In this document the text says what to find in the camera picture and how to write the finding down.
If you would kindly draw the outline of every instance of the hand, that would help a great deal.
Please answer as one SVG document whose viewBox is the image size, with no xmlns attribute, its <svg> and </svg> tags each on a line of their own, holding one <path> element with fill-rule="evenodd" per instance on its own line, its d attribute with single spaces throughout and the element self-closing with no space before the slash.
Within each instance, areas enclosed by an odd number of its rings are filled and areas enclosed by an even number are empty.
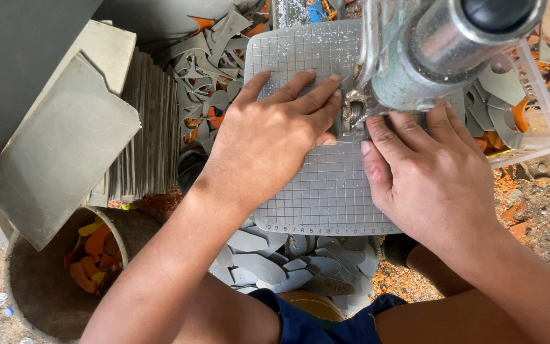
<svg viewBox="0 0 550 344">
<path fill-rule="evenodd" d="M 449 103 L 426 114 L 426 133 L 409 113 L 369 117 L 362 142 L 364 171 L 375 205 L 432 252 L 468 235 L 501 229 L 490 164 Z"/>
<path fill-rule="evenodd" d="M 256 74 L 231 104 L 193 185 L 215 188 L 223 203 L 247 212 L 281 190 L 301 170 L 311 148 L 336 145 L 336 137 L 326 130 L 341 105 L 339 75 L 298 98 L 315 80 L 314 70 L 300 72 L 270 97 L 256 101 L 269 77 L 268 72 Z"/>
</svg>

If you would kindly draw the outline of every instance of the grid cutting mat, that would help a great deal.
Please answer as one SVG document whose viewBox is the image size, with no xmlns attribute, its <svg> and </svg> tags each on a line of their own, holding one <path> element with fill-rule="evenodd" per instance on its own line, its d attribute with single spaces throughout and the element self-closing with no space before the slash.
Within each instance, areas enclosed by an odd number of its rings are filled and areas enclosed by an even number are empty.
<svg viewBox="0 0 550 344">
<path fill-rule="evenodd" d="M 352 75 L 361 39 L 360 19 L 288 27 L 256 35 L 248 43 L 245 80 L 269 70 L 271 80 L 259 97 L 266 98 L 296 72 L 314 68 L 315 83 L 307 87 L 303 95 L 330 74 L 340 74 L 342 80 Z M 461 90 L 448 100 L 458 113 L 464 113 Z M 413 116 L 417 122 L 424 123 L 423 114 Z M 335 123 L 340 124 L 340 114 Z M 340 140 L 336 146 L 311 150 L 301 172 L 283 190 L 257 207 L 254 218 L 264 230 L 291 234 L 401 233 L 373 205 L 357 140 L 349 143 Z"/>
</svg>

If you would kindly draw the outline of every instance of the blue shorts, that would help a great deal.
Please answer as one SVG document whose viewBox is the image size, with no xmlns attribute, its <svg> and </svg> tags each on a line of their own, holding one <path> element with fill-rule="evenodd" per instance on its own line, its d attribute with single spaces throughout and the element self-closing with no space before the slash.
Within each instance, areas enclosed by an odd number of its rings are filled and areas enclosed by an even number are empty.
<svg viewBox="0 0 550 344">
<path fill-rule="evenodd" d="M 381 294 L 370 306 L 364 307 L 354 317 L 334 323 L 333 326 L 325 326 L 320 319 L 295 308 L 271 290 L 259 289 L 248 295 L 279 314 L 283 324 L 280 344 L 381 344 L 375 330 L 373 315 L 407 304 L 407 301 L 396 295 Z"/>
</svg>

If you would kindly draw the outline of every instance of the bucket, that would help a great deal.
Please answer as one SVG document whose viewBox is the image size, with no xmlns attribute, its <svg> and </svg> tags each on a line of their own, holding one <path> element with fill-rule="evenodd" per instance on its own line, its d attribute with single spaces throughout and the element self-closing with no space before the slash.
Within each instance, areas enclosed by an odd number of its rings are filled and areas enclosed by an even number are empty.
<svg viewBox="0 0 550 344">
<path fill-rule="evenodd" d="M 42 251 L 18 231 L 11 238 L 5 259 L 6 293 L 22 324 L 50 343 L 77 343 L 101 301 L 78 286 L 63 267 L 63 257 L 78 241 L 79 227 L 95 215 L 114 234 L 123 267 L 160 229 L 155 219 L 140 212 L 81 206 Z"/>
</svg>

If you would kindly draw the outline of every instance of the plastic crate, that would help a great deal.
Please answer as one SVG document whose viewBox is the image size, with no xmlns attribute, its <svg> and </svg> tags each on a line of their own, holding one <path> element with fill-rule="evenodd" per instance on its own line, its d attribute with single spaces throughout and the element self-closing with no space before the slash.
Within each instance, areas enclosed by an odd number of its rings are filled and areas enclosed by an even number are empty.
<svg viewBox="0 0 550 344">
<path fill-rule="evenodd" d="M 530 48 L 525 40 L 520 40 L 515 47 L 502 52 L 513 64 L 526 97 L 530 100 L 531 105 L 526 106 L 525 111 L 530 129 L 525 133 L 519 149 L 489 158 L 492 168 L 513 165 L 550 153 L 550 93 L 546 90 Z"/>
</svg>

